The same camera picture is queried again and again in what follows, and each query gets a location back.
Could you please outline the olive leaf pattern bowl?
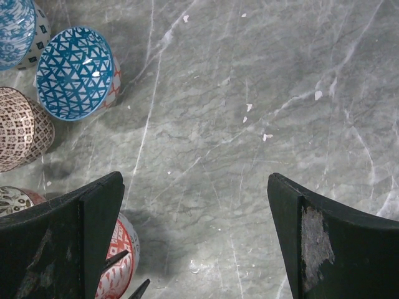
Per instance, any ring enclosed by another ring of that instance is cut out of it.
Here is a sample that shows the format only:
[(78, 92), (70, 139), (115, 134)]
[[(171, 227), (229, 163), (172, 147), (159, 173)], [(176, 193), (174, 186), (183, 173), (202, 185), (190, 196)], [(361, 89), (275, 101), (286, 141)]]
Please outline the olive leaf pattern bowl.
[(1, 217), (23, 211), (45, 201), (44, 196), (34, 191), (12, 186), (1, 186)]

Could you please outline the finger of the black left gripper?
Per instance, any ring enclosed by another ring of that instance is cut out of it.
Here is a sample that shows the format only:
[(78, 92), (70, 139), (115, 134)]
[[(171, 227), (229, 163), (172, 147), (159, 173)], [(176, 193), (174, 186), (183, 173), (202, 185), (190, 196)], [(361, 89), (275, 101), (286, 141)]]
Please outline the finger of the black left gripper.
[(150, 279), (146, 279), (130, 296), (128, 299), (141, 299), (150, 284)]
[(109, 259), (107, 259), (103, 265), (102, 268), (102, 273), (105, 273), (109, 268), (111, 268), (113, 265), (115, 265), (117, 262), (119, 262), (121, 259), (123, 259), (126, 255), (128, 254), (128, 250), (123, 250)]

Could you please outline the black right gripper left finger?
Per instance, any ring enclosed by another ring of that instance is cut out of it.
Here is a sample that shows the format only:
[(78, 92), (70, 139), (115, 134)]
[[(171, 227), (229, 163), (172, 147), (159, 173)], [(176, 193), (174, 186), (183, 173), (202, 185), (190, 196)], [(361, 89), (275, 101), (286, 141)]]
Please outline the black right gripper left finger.
[(125, 186), (114, 171), (1, 218), (1, 298), (94, 298)]

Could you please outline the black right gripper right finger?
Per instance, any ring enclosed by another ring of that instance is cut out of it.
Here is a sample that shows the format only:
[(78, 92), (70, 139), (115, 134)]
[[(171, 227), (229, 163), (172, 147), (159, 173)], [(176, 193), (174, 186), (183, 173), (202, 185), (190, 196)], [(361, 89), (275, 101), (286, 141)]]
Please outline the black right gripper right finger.
[(267, 196), (293, 298), (398, 298), (398, 222), (269, 176)]

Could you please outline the red patterned bowl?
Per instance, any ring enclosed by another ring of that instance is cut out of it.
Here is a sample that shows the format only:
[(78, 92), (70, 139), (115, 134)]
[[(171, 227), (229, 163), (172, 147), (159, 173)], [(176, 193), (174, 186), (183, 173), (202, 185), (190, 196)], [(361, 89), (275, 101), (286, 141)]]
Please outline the red patterned bowl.
[(95, 298), (121, 298), (137, 270), (140, 241), (132, 223), (119, 213)]

